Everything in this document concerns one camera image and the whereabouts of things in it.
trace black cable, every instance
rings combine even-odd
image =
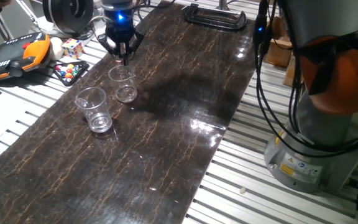
[[[267,9],[267,13],[268,13],[268,17],[270,19],[270,23],[271,23],[271,26],[273,25],[273,20],[274,18],[272,18],[270,16],[270,10],[269,8]],[[276,39],[274,38],[274,36],[272,37],[272,39],[274,40],[274,43],[277,45],[278,48],[282,49],[282,50],[293,50],[293,47],[289,47],[289,48],[284,48],[284,47],[281,47],[279,46],[279,44],[277,43]]]
[[[274,5],[274,9],[272,11],[272,15],[270,15],[270,10],[268,8],[267,10],[267,13],[268,13],[268,17],[270,19],[270,26],[271,26],[271,29],[273,29],[273,20],[274,20],[274,13],[275,13],[275,10],[276,10],[276,5],[275,3],[273,3]],[[274,40],[274,42],[276,43],[277,47],[280,48],[280,49],[283,49],[283,50],[289,50],[289,49],[284,49],[282,48],[281,46],[279,46],[276,42],[276,40],[274,39],[274,36],[272,36],[272,39]],[[294,93],[295,93],[295,90],[296,90],[296,77],[294,77],[293,79],[293,83],[292,83],[292,90],[291,90],[291,95],[290,95],[290,103],[288,105],[288,119],[290,121],[290,125],[292,127],[292,129],[294,130],[295,133],[299,133],[299,128],[298,128],[298,125],[297,125],[297,122],[296,121],[296,117],[294,119],[294,116],[292,116],[291,114],[295,114],[296,113],[296,105],[294,105],[294,112],[292,112],[292,102],[293,102],[293,97],[294,97]]]
[[[281,140],[281,142],[286,145],[287,148],[289,148],[290,150],[292,150],[293,152],[299,154],[299,155],[302,155],[302,156],[306,156],[306,157],[313,157],[313,158],[327,158],[327,157],[334,157],[334,156],[339,156],[339,155],[342,155],[342,154],[345,154],[345,153],[348,153],[348,152],[351,152],[351,151],[355,151],[355,150],[358,150],[358,144],[355,145],[354,148],[350,149],[350,150],[342,150],[342,151],[339,151],[339,152],[335,152],[335,153],[331,153],[331,154],[327,154],[327,155],[320,155],[320,156],[317,156],[317,155],[311,155],[311,154],[307,154],[307,153],[304,153],[304,152],[300,152],[296,149],[294,149],[293,147],[291,147],[286,141],[284,141],[284,139],[281,137],[281,135],[279,135],[277,133],[277,131],[275,130],[275,128],[273,127],[272,123],[270,122],[269,120],[269,117],[267,116],[266,112],[265,112],[265,108],[263,107],[262,105],[262,101],[260,99],[260,95],[263,95],[263,89],[262,89],[262,82],[260,80],[260,70],[262,68],[262,61],[261,60],[259,63],[258,63],[258,53],[257,51],[255,51],[255,66],[257,67],[256,68],[256,71],[257,71],[257,99],[258,99],[258,104],[259,104],[259,107],[260,107],[260,110],[262,111],[262,114],[264,115],[265,119],[266,119],[266,122],[267,124],[269,125],[270,129],[274,132],[274,134],[276,135],[276,137],[279,138],[279,140]]]
[[[277,0],[274,0],[274,4],[273,6],[275,7],[276,6],[276,3],[277,3]],[[303,140],[300,140],[298,139],[297,137],[295,137],[291,132],[289,132],[289,130],[284,127],[284,125],[278,120],[278,118],[276,117],[276,115],[274,114],[274,112],[272,111],[269,103],[267,102],[266,100],[266,97],[264,95],[264,92],[263,92],[263,88],[262,88],[262,84],[261,84],[261,81],[260,81],[260,70],[261,70],[261,66],[262,66],[262,59],[263,59],[263,54],[261,55],[261,61],[260,61],[260,64],[258,64],[258,49],[259,49],[259,44],[255,45],[255,66],[257,67],[257,97],[258,97],[258,102],[259,102],[259,106],[262,110],[262,113],[264,114],[265,116],[265,119],[267,120],[269,126],[271,127],[272,131],[276,134],[276,136],[278,138],[281,138],[280,135],[278,135],[278,133],[276,132],[276,130],[274,129],[274,127],[271,125],[270,123],[270,120],[269,118],[267,117],[267,115],[265,114],[265,110],[262,106],[262,102],[260,100],[260,96],[262,95],[262,99],[267,107],[267,109],[269,110],[269,113],[272,115],[272,117],[274,118],[274,120],[279,124],[279,126],[291,137],[293,138],[294,140],[296,140],[297,142],[299,142],[300,144],[306,146],[306,147],[309,147],[309,148],[312,148],[312,149],[315,149],[317,151],[323,151],[325,153],[327,153],[327,151],[333,151],[333,149],[335,149],[335,153],[333,154],[330,154],[330,155],[325,155],[325,156],[313,156],[313,155],[307,155],[307,154],[304,154],[304,153],[299,153],[299,151],[295,150],[294,148],[290,147],[287,143],[285,143],[285,145],[290,148],[291,150],[295,151],[296,153],[299,153],[299,154],[303,154],[304,156],[310,156],[310,157],[331,157],[331,156],[337,156],[337,155],[340,155],[340,154],[343,154],[343,153],[347,153],[347,152],[350,152],[350,151],[353,151],[353,150],[356,150],[358,149],[358,138],[355,138],[355,139],[352,139],[348,142],[345,142],[344,144],[342,144],[341,146],[334,146],[334,147],[323,147],[323,146],[315,146],[315,145],[312,145],[308,142],[304,142]],[[296,72],[296,77],[300,77],[299,76],[299,72],[300,72],[300,67],[299,67],[299,63],[298,63],[298,66],[297,66],[298,69],[295,70]]]
[[[139,17],[140,21],[143,20],[142,16],[140,15],[140,8],[137,8],[137,17]]]

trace yellow warning sticker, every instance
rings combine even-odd
[[[283,134],[283,130],[281,130],[278,135],[281,137],[281,135]],[[277,146],[278,142],[280,142],[280,139],[278,137],[276,137],[276,141],[274,142],[274,145]]]
[[[309,164],[305,161],[297,159],[287,152],[285,153],[283,161],[280,165],[280,170],[282,172],[288,174],[296,180],[312,184],[317,183],[322,169],[322,166]]]
[[[281,164],[280,170],[283,171],[284,173],[292,176],[294,169],[291,169],[290,167],[288,167],[287,165],[285,165],[284,163]]]

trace clear plastic cup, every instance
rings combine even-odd
[[[132,67],[118,65],[110,69],[109,77],[112,80],[114,96],[124,104],[133,102],[138,94]]]
[[[106,92],[97,87],[86,88],[77,94],[75,105],[84,113],[92,131],[103,133],[112,126],[106,103]]]

